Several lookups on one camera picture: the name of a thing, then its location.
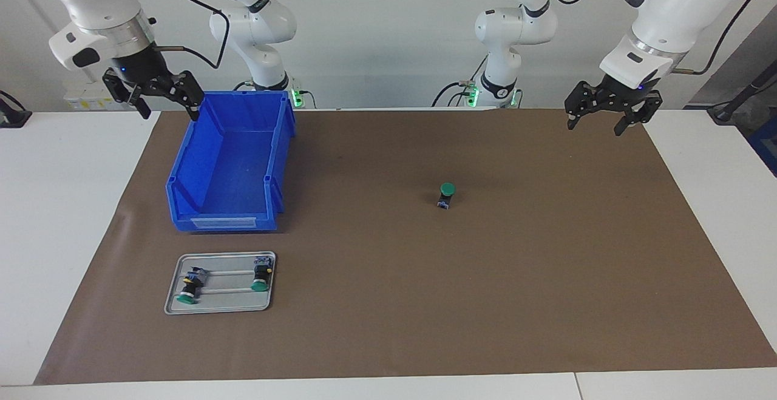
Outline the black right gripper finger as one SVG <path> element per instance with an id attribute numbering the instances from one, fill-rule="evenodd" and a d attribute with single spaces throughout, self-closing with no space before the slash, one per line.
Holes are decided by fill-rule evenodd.
<path id="1" fill-rule="evenodd" d="M 144 120 L 148 120 L 152 115 L 152 110 L 143 99 L 143 89 L 141 87 L 126 84 L 113 68 L 108 68 L 104 72 L 102 80 L 114 101 L 133 107 Z"/>
<path id="2" fill-rule="evenodd" d="M 200 105 L 205 99 L 205 91 L 191 71 L 159 75 L 156 77 L 156 86 L 161 96 L 184 107 L 191 121 L 196 123 L 199 120 Z"/>

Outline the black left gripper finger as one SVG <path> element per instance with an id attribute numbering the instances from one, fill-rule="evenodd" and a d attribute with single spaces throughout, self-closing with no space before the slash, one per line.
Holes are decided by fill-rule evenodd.
<path id="1" fill-rule="evenodd" d="M 614 126 L 614 135 L 619 137 L 634 124 L 649 123 L 653 115 L 660 109 L 661 104 L 663 104 L 663 98 L 660 92 L 649 92 L 640 101 L 625 100 L 619 102 L 619 109 L 623 112 L 623 116 Z"/>
<path id="2" fill-rule="evenodd" d="M 564 101 L 567 129 L 573 130 L 583 116 L 603 110 L 602 103 L 607 102 L 608 88 L 592 86 L 586 81 L 578 82 Z"/>

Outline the blue plastic storage bin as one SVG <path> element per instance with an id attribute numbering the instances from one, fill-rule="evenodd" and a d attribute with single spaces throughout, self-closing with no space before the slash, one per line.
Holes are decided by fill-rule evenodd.
<path id="1" fill-rule="evenodd" d="M 173 226 L 186 233 L 275 231 L 294 136 L 286 91 L 208 91 L 167 180 Z"/>

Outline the black stand pole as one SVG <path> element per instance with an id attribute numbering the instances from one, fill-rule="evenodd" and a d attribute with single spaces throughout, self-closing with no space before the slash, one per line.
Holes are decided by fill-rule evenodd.
<path id="1" fill-rule="evenodd" d="M 729 101 L 708 107 L 707 114 L 716 124 L 728 124 L 735 112 L 750 98 L 759 95 L 777 84 L 777 59 L 769 64 L 744 90 Z"/>

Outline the black table clamp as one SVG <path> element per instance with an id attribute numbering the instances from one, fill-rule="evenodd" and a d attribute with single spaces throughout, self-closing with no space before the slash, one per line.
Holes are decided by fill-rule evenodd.
<path id="1" fill-rule="evenodd" d="M 0 90 L 0 129 L 22 128 L 32 115 L 14 96 Z"/>

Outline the grey metal tray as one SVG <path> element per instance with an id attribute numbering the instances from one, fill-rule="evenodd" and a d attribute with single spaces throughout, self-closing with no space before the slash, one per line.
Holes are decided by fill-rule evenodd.
<path id="1" fill-rule="evenodd" d="M 261 293 L 251 290 L 254 259 L 257 256 L 271 256 L 274 259 L 275 272 L 277 254 L 272 251 L 200 253 L 180 256 L 173 270 L 164 312 L 172 316 L 263 311 L 269 308 L 274 286 L 274 272 L 270 279 L 269 290 Z M 208 270 L 205 286 L 198 296 L 197 304 L 178 303 L 175 301 L 175 295 L 183 288 L 183 276 L 194 266 Z"/>

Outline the brown table mat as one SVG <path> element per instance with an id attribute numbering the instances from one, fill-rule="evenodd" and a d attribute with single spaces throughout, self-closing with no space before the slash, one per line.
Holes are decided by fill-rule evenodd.
<path id="1" fill-rule="evenodd" d="M 777 367 L 642 126 L 295 120 L 278 231 L 187 234 L 165 187 L 189 121 L 160 116 L 36 384 Z M 180 256 L 258 251 L 269 308 L 164 312 Z"/>

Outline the blue metal frame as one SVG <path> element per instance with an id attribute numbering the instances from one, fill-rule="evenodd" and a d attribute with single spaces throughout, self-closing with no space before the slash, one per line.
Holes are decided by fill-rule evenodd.
<path id="1" fill-rule="evenodd" d="M 777 178 L 777 115 L 752 132 L 747 142 Z"/>

